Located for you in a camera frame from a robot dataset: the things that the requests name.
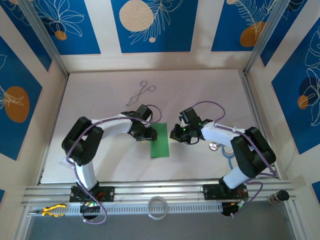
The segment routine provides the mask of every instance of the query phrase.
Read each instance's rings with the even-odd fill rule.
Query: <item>scissors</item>
[[[140,82],[140,86],[142,87],[141,90],[139,91],[139,93],[135,96],[132,96],[130,98],[130,101],[126,104],[126,106],[131,106],[132,104],[135,104],[136,102],[138,102],[140,96],[142,94],[144,94],[146,91],[149,91],[149,92],[153,92],[154,90],[156,90],[156,86],[149,86],[147,89],[145,89],[148,85],[148,82],[147,81],[144,81],[142,80]]]
[[[65,204],[56,204],[56,205],[53,205],[53,206],[50,206],[50,207],[44,207],[43,209],[40,209],[40,210],[34,210],[34,211],[30,211],[28,212],[28,214],[41,214],[42,216],[45,216],[45,215],[49,215],[49,216],[53,216],[53,217],[63,217],[65,214],[62,213],[62,214],[54,214],[52,212],[49,212],[50,210],[53,210],[53,209],[57,209],[57,208],[66,208],[67,205]]]

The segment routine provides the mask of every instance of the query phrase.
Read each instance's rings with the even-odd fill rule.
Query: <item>yellow pliers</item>
[[[28,212],[28,214],[41,214],[42,216],[45,216],[46,214],[48,214],[49,216],[53,216],[53,217],[63,217],[65,214],[62,213],[62,214],[54,214],[52,212],[49,212],[50,210],[53,210],[53,209],[57,209],[57,208],[65,208],[67,207],[67,205],[65,204],[56,204],[56,205],[53,205],[53,206],[50,206],[50,207],[44,207],[43,209],[40,209],[40,210],[34,210],[34,211],[30,211]]]

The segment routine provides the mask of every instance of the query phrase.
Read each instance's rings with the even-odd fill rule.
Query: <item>green cloth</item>
[[[150,141],[151,158],[169,157],[168,131],[166,123],[154,123],[151,127],[156,130],[158,137],[156,141]]]

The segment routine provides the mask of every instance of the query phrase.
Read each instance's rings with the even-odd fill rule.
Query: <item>white tabletop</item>
[[[130,97],[141,90],[140,82],[155,86],[131,106]],[[140,104],[157,105],[161,123],[167,123],[168,136],[179,113],[199,101],[215,101],[226,110],[220,124],[249,128],[254,120],[238,70],[111,71],[72,73],[69,77],[50,144],[41,183],[73,183],[75,176],[65,162],[61,143],[77,119],[104,119],[124,111],[135,111]],[[159,114],[153,110],[153,119]],[[221,109],[209,103],[195,107],[204,119],[216,119]],[[169,139],[169,157],[150,158],[150,143],[137,142],[128,134],[103,139],[93,166],[100,182],[156,181],[220,178],[230,171],[221,149],[211,151],[209,141],[186,145]]]

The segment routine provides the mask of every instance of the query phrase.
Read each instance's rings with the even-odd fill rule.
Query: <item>gray floor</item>
[[[234,219],[220,213],[170,214],[161,221],[147,215],[110,215],[102,225],[79,216],[32,217],[27,240],[293,240],[282,203],[254,202]]]

